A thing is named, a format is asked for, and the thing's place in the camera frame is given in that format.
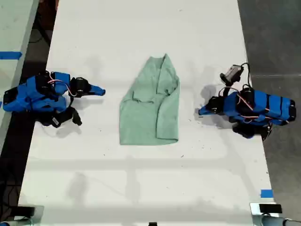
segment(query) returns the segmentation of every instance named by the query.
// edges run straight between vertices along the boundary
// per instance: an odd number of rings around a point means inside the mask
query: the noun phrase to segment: white table
[[[0,51],[20,51],[19,60],[0,60],[0,101],[6,90],[20,81],[26,49],[39,0],[0,1]],[[0,107],[0,154],[11,113]]]
[[[164,53],[181,81],[179,142],[120,146],[120,101]],[[249,203],[273,201],[260,198],[271,188],[261,138],[194,115],[245,61],[236,0],[61,0],[47,69],[107,93],[75,100],[80,127],[36,123],[19,204],[45,206],[52,226],[252,225]]]

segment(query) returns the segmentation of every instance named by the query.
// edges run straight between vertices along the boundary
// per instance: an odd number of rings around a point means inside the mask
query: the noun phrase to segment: gray floor
[[[301,109],[301,0],[238,0],[254,88],[295,100]],[[31,40],[39,38],[32,32]],[[26,63],[46,65],[49,47],[29,44]],[[275,199],[301,220],[301,119],[275,127],[264,142]]]

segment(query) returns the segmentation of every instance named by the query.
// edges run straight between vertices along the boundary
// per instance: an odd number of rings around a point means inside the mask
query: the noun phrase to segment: blue tape
[[[0,60],[18,60],[22,56],[21,52],[1,52]]]
[[[274,197],[273,190],[272,189],[267,189],[267,190],[262,189],[260,197],[261,198],[273,198]]]

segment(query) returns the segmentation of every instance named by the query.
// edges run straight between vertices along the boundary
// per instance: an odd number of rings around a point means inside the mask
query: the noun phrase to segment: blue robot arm
[[[66,91],[71,99],[69,106],[63,97]],[[79,114],[71,107],[74,98],[104,94],[104,89],[89,84],[84,78],[70,80],[69,74],[49,74],[48,71],[44,71],[28,78],[26,83],[7,90],[3,98],[3,109],[8,112],[31,111],[44,125],[59,127],[69,119],[81,125]]]
[[[230,73],[221,74],[223,81],[226,81],[223,95],[212,97],[207,105],[199,109],[199,115],[220,114],[229,117],[230,122],[236,122],[233,131],[246,138],[254,134],[261,134],[265,139],[273,124],[286,125],[296,118],[295,102],[285,97],[268,95],[264,92],[254,90],[249,84],[247,88],[228,95],[234,82],[240,80],[243,71],[242,66],[234,65]]]

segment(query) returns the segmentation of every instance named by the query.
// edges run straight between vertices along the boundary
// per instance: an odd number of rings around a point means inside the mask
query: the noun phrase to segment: folded fabric
[[[121,145],[178,141],[180,81],[167,54],[150,57],[120,104]]]

